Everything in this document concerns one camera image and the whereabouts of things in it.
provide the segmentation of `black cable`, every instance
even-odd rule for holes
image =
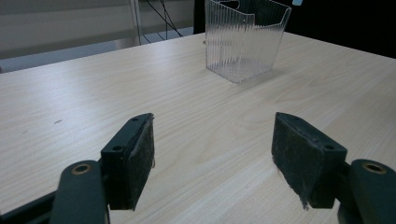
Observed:
[[[157,11],[157,9],[155,9],[155,7],[149,2],[149,0],[146,0],[146,2],[148,3],[148,5],[161,17],[161,19],[163,19],[163,21],[165,21],[165,18],[163,17],[163,15],[161,15],[161,13],[159,13]],[[169,22],[167,22],[167,24],[172,27],[172,29],[174,29],[174,31],[176,31],[176,33],[178,33],[178,35],[180,37],[182,37],[183,35],[181,33],[178,32],[178,30],[176,29],[175,25],[170,24]]]
[[[158,35],[162,40],[165,40],[160,34],[157,33],[157,35]]]
[[[171,24],[175,27],[174,29],[175,29],[175,31],[178,33],[178,36],[183,37],[183,35],[177,31],[176,26],[173,24],[173,21],[172,21],[171,17],[169,16],[168,10],[166,10],[165,2],[164,2],[164,1],[163,1],[163,9],[165,10],[166,15],[168,16],[169,21],[170,21]]]
[[[151,44],[151,42],[148,40],[148,38],[145,35],[143,35],[143,37],[145,37],[145,39]]]
[[[163,0],[160,0],[161,5],[163,5],[163,16],[165,17],[165,39],[168,39],[168,21],[166,20],[166,8],[165,8],[165,2]]]

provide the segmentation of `floor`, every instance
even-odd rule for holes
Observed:
[[[192,27],[178,29],[176,31],[160,32],[149,35],[141,36],[142,45],[164,41],[165,39],[179,38],[180,36],[192,35]],[[51,52],[33,54],[28,56],[22,56],[17,58],[10,58],[0,60],[0,73],[7,73],[18,71],[26,68],[37,67],[40,65],[58,63],[68,61],[76,58],[82,58],[91,56],[94,54],[100,54],[116,50],[116,44],[114,41],[108,41],[105,43],[92,44],[71,49],[61,49]]]

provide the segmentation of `clear plastic container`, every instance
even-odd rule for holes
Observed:
[[[270,0],[205,0],[207,69],[234,83],[272,70],[290,13]]]

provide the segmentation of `light wood tabletop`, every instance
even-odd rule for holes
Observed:
[[[276,112],[396,169],[396,61],[285,33],[272,72],[233,84],[205,68],[205,35],[0,75],[0,211],[98,160],[130,118],[154,114],[156,166],[136,211],[111,223],[337,223],[305,211],[272,161]]]

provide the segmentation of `transparent plastic box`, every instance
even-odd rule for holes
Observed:
[[[290,13],[269,0],[205,0],[207,69],[234,83],[272,70]]]

